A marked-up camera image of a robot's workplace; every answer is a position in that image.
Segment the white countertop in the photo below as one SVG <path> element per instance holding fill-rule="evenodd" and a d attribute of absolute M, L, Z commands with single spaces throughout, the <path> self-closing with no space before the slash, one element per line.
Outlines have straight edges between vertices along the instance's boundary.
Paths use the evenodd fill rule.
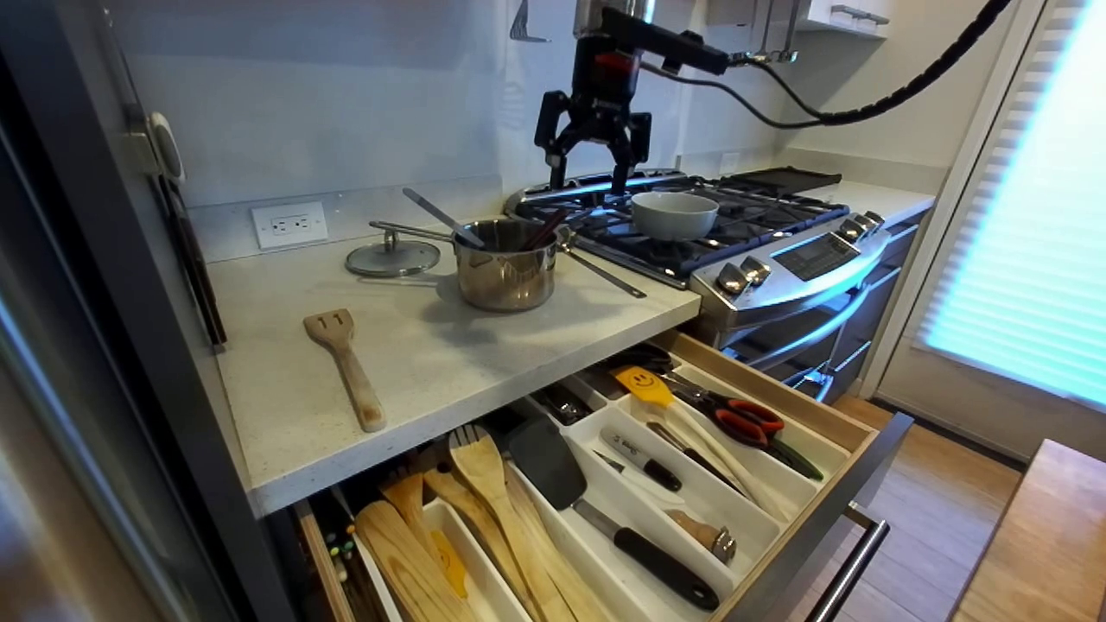
<path fill-rule="evenodd" d="M 884 225 L 898 225 L 898 222 L 933 209 L 933 194 L 917 194 L 917 192 L 898 192 L 898 187 L 869 187 L 869 184 L 852 184 L 852 181 L 843 181 L 832 187 L 814 187 L 814 192 L 804 192 L 801 197 L 846 203 L 852 211 L 873 211 L 884 217 Z"/>
<path fill-rule="evenodd" d="M 557 255 L 551 298 L 521 315 L 457 298 L 452 251 L 423 278 L 358 280 L 343 261 L 358 242 L 304 247 L 211 264 L 229 325 L 218 357 L 256 515 L 279 513 L 380 459 L 512 406 L 633 344 L 698 315 L 698 298 L 620 273 L 627 298 Z M 300 323 L 327 309 L 357 319 L 357 357 L 387 430 L 358 433 L 337 371 Z"/>

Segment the countertop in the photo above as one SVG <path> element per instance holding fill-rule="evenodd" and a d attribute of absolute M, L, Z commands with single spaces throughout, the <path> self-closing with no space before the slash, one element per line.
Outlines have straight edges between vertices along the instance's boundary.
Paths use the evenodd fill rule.
<path fill-rule="evenodd" d="M 1101 618 L 1106 465 L 1044 442 L 953 618 Z"/>
<path fill-rule="evenodd" d="M 837 184 L 811 197 L 879 211 L 889 225 L 933 203 L 926 194 Z M 279 513 L 468 420 L 512 406 L 618 348 L 698 315 L 690 289 L 625 278 L 642 301 L 557 255 L 551 298 L 521 315 L 473 313 L 457 298 L 452 251 L 423 278 L 358 280 L 343 261 L 358 242 L 320 242 L 211 264 L 229 325 L 218 357 L 243 476 L 256 515 Z M 350 309 L 358 357 L 387 425 L 358 433 L 337 371 L 304 315 Z"/>

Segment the open drawer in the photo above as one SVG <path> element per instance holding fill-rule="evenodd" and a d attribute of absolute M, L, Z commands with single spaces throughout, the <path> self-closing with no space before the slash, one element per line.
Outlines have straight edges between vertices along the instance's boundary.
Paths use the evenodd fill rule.
<path fill-rule="evenodd" d="M 593 391 L 588 398 L 593 409 L 588 420 L 563 425 L 550 414 L 566 438 L 574 465 L 582 471 L 582 500 L 597 504 L 618 526 L 633 526 L 657 551 L 698 575 L 720 596 L 720 604 L 703 613 L 686 598 L 677 598 L 642 571 L 642 562 L 627 561 L 608 536 L 582 522 L 581 508 L 566 504 L 557 513 L 531 482 L 512 471 L 508 482 L 518 476 L 547 539 L 597 596 L 612 618 L 782 618 L 788 602 L 797 598 L 794 592 L 801 592 L 801 577 L 817 571 L 814 551 L 828 546 L 824 536 L 832 539 L 846 533 L 843 522 L 857 522 L 859 539 L 852 553 L 807 613 L 807 618 L 832 618 L 889 533 L 884 522 L 867 518 L 852 500 L 879 483 L 882 468 L 894 455 L 911 423 L 898 414 L 884 430 L 867 430 L 677 332 L 653 347 L 667 348 L 677 375 L 698 389 L 776 412 L 784 420 L 782 438 L 817 471 L 817 482 L 801 476 L 762 450 L 731 442 L 713 430 L 709 420 L 694 414 L 690 406 L 670 406 L 662 423 L 677 425 L 677 420 L 690 420 L 709 437 L 709 447 L 698 447 L 698 459 L 709 450 L 724 452 L 722 468 L 713 465 L 720 459 L 720 452 L 713 452 L 713 473 L 685 452 L 686 447 L 677 450 L 648 430 L 648 423 L 657 423 L 657 409 L 612 391 L 597 398 L 600 391 Z M 647 476 L 633 459 L 620 459 L 612 438 L 625 438 L 648 459 L 662 465 L 679 488 L 659 488 L 657 476 Z M 709 544 L 698 539 L 677 513 L 694 526 L 709 526 L 716 533 L 724 530 L 731 539 L 728 557 L 709 551 Z M 326 530 L 317 530 L 312 504 L 300 504 L 298 515 L 334 618 L 413 618 L 400 614 L 389 580 L 380 575 L 380 553 L 387 557 L 380 544 L 374 551 L 357 546 L 357 575 L 362 575 L 358 592 L 374 592 L 374 609 L 357 613 L 350 604 L 350 580 L 337 580 L 343 571 L 331 562 L 320 536 Z M 500 562 L 493 551 L 487 551 L 481 530 L 458 515 L 464 513 L 452 513 L 447 500 L 423 504 L 423 518 L 430 518 L 464 557 L 468 577 L 465 596 L 478 598 L 468 604 L 468 613 L 478 613 L 473 618 L 527 618 L 525 613 L 531 604 L 518 598 L 518 577 L 512 580 L 500 575 Z"/>

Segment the oven handle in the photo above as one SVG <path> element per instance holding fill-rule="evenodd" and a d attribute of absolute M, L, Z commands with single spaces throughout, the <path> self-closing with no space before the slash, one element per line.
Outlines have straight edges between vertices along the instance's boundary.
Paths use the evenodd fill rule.
<path fill-rule="evenodd" d="M 867 287 L 857 287 L 850 309 L 843 309 L 838 315 L 832 315 L 824 325 L 804 332 L 801 338 L 794 338 L 794 344 L 788 344 L 788 347 L 776 347 L 776 348 L 769 348 L 766 357 L 747 359 L 747 366 L 762 371 L 762 366 L 782 362 L 782 359 L 791 357 L 794 348 L 804 348 L 804 347 L 811 347 L 811 344 L 823 344 L 824 336 L 832 336 L 837 327 L 843 327 L 843 325 L 862 309 L 862 301 L 867 301 Z"/>
<path fill-rule="evenodd" d="M 814 384 L 817 394 L 811 394 L 811 398 L 814 398 L 814 400 L 824 400 L 828 391 L 832 391 L 832 384 L 837 384 L 837 377 L 824 375 L 824 371 L 807 371 L 807 375 L 801 375 L 791 389 L 801 389 L 801 384 Z"/>
<path fill-rule="evenodd" d="M 843 609 L 843 602 L 852 596 L 852 588 L 859 584 L 869 557 L 879 553 L 879 546 L 889 539 L 890 526 L 884 518 L 867 515 L 859 504 L 846 504 L 843 518 L 857 522 L 862 530 L 862 536 L 857 539 L 857 546 L 850 551 L 850 557 L 838 562 L 838 571 L 832 575 L 828 588 L 817 596 L 814 609 L 804 614 L 804 622 L 824 622 L 837 618 L 837 613 Z"/>

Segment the refrigerator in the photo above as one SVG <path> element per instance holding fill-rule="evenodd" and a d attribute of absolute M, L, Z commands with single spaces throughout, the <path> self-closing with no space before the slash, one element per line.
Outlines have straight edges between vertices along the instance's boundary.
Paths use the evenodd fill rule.
<path fill-rule="evenodd" d="M 0 0 L 0 50 L 0 618 L 293 618 L 110 12 Z"/>

